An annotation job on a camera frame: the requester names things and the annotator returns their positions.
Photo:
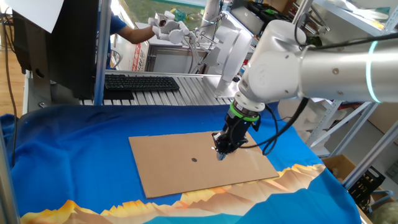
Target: cardboard box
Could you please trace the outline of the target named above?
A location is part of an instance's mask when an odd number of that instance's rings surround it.
[[[296,0],[263,0],[263,4],[274,7],[279,12],[287,15]]]
[[[255,144],[247,134],[248,145]],[[129,138],[147,198],[278,177],[260,148],[216,158],[211,132]]]
[[[324,158],[324,159],[322,159],[322,161],[328,169],[330,169],[330,170],[333,170],[334,168],[338,169],[338,173],[335,175],[335,177],[337,179],[344,180],[348,176],[348,174],[350,174],[356,167],[355,164],[353,162],[351,162],[344,155],[338,155],[338,156]],[[372,194],[372,198],[374,199],[374,201],[378,201],[379,199],[383,198],[386,195],[387,194]],[[389,198],[384,203],[393,202],[393,201],[394,201],[394,199]],[[375,210],[378,207],[380,207],[381,205],[383,205],[383,203],[380,205],[373,205],[372,209]],[[361,217],[363,219],[365,219],[365,221],[367,221],[368,224],[371,223],[370,221],[368,221],[367,216],[359,208],[358,208],[358,210],[359,210],[359,214],[361,215]]]

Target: black keyboard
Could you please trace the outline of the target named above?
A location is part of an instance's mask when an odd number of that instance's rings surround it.
[[[156,91],[178,90],[180,87],[172,77],[127,77],[105,75],[107,90]]]

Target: white paper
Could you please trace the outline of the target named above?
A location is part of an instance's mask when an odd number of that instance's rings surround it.
[[[63,4],[63,0],[5,0],[5,2],[49,33],[54,29]]]

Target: blue tablecloth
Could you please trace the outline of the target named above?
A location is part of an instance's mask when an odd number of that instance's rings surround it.
[[[277,113],[277,105],[271,106]],[[251,190],[234,193],[256,184],[213,189],[211,194],[200,191],[195,196],[198,200],[187,199],[192,194],[146,199],[128,137],[218,131],[227,110],[227,105],[54,106],[24,115],[18,122],[12,169],[22,220],[63,223],[77,218],[99,223],[100,217],[109,223],[123,223],[117,218],[127,222],[127,217],[140,217],[141,221],[129,222],[360,223],[353,199],[327,169],[323,170],[321,160],[294,128],[278,139],[268,158],[281,176],[294,172],[292,181],[305,179],[308,184],[294,187],[286,179],[259,181],[258,186],[266,183],[269,189],[281,190],[260,202],[254,202],[257,196],[247,195]],[[0,121],[9,136],[12,123],[5,125],[4,117]],[[263,113],[258,132],[249,132],[257,142],[275,134],[270,114]],[[11,163],[12,141],[8,142]],[[227,195],[239,196],[235,210],[223,205],[235,199],[217,199]],[[244,212],[238,208],[241,204],[245,204]]]

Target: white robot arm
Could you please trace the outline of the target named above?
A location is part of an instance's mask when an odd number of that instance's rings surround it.
[[[244,147],[244,135],[250,126],[258,128],[254,122],[266,103],[294,97],[398,102],[398,38],[340,48],[306,47],[302,52],[294,30],[284,21],[267,25],[226,124],[213,133],[220,160]],[[305,34],[297,31],[297,40],[304,42]]]
[[[164,14],[156,13],[154,18],[148,19],[148,24],[152,25],[156,37],[159,40],[168,40],[173,44],[178,44],[182,41],[185,35],[189,34],[189,30],[182,22],[174,21],[174,14],[165,11]]]

